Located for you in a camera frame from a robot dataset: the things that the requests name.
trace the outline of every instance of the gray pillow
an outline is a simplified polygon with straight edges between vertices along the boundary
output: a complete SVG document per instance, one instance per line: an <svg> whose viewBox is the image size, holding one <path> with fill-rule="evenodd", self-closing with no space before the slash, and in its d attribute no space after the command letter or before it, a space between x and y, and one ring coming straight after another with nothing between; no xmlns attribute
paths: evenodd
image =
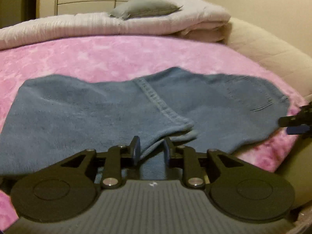
<svg viewBox="0 0 312 234"><path fill-rule="evenodd" d="M134 17L163 16L178 11L181 7L165 0L131 0L113 9L111 16L123 20Z"/></svg>

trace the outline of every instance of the beige wall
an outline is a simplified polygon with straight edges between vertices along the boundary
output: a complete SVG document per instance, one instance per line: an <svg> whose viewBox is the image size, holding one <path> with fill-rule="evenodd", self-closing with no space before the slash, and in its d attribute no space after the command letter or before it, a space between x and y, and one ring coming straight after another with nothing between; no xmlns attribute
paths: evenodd
<svg viewBox="0 0 312 234"><path fill-rule="evenodd" d="M312 56L312 0L207 0Z"/></svg>

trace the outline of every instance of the jeans back pocket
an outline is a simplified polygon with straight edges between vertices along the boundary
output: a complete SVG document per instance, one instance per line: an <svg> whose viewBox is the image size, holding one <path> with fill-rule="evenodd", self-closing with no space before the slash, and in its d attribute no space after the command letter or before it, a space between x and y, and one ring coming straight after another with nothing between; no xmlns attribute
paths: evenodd
<svg viewBox="0 0 312 234"><path fill-rule="evenodd" d="M250 111L262 110L273 103L268 88L255 77L241 77L226 83L231 99L246 106Z"/></svg>

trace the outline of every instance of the bed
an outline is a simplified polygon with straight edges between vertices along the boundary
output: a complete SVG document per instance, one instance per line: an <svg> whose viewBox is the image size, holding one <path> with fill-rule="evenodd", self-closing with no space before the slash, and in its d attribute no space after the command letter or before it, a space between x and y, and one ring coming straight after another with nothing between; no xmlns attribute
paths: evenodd
<svg viewBox="0 0 312 234"><path fill-rule="evenodd" d="M174 66L201 74L245 74L267 79L289 96L288 115L296 114L306 100L279 76L253 61L256 60L254 57L259 57L257 49L246 48L247 41L243 44L238 34L243 31L235 28L244 26L244 22L232 19L232 24L233 34L224 40L228 46L172 36L92 34L94 36L55 38L41 43L32 38L28 45L18 42L18 45L11 46L15 48L3 48L5 50L0 52L0 130L18 88L27 79L62 74L88 82L124 81ZM11 39L2 42L12 43ZM266 141L236 152L236 156L274 172L296 139L297 136L288 136L281 129ZM17 219L17 215L10 206L9 197L0 195L0 230L4 230Z"/></svg>

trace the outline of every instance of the gray ribbed plate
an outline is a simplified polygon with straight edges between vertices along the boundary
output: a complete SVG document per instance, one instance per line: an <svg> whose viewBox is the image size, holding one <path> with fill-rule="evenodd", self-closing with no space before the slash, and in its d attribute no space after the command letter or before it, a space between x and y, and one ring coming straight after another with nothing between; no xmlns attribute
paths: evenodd
<svg viewBox="0 0 312 234"><path fill-rule="evenodd" d="M285 219L266 224L231 219L203 191L180 181L128 180L122 188L104 190L92 208L73 219L20 218L5 234L282 234L292 227Z"/></svg>

